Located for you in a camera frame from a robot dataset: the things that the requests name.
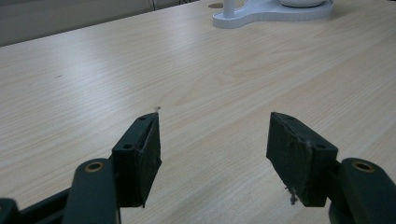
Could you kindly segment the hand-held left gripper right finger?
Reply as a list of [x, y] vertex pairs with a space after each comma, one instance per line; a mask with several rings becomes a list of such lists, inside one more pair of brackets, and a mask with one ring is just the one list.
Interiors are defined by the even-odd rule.
[[266, 157], [291, 193], [291, 202], [322, 207], [326, 203], [325, 172], [336, 162], [338, 148], [297, 118], [272, 112]]

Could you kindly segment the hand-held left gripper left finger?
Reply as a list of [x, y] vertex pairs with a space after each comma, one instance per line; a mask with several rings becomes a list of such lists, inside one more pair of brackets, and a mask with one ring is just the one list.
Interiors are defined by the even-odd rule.
[[137, 118], [112, 148], [120, 207], [144, 207], [162, 164], [159, 113]]

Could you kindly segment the white stand base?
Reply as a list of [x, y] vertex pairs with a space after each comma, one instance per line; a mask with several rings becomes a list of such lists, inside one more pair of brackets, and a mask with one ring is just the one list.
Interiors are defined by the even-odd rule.
[[327, 18], [332, 13], [333, 0], [324, 0], [317, 7], [286, 7], [279, 0], [246, 0], [235, 7], [234, 16], [225, 18], [223, 10], [213, 15], [213, 25], [220, 29], [235, 29], [258, 21], [312, 21]]

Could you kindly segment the white bowl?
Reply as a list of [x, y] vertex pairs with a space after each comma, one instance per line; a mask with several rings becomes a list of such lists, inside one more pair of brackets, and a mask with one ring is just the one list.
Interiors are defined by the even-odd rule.
[[279, 0], [280, 4], [286, 7], [317, 7], [324, 0]]

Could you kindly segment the white upright post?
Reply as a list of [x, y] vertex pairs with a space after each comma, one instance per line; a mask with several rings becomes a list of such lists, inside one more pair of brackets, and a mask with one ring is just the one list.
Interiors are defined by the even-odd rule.
[[223, 16], [227, 19], [234, 16], [235, 0], [223, 0]]

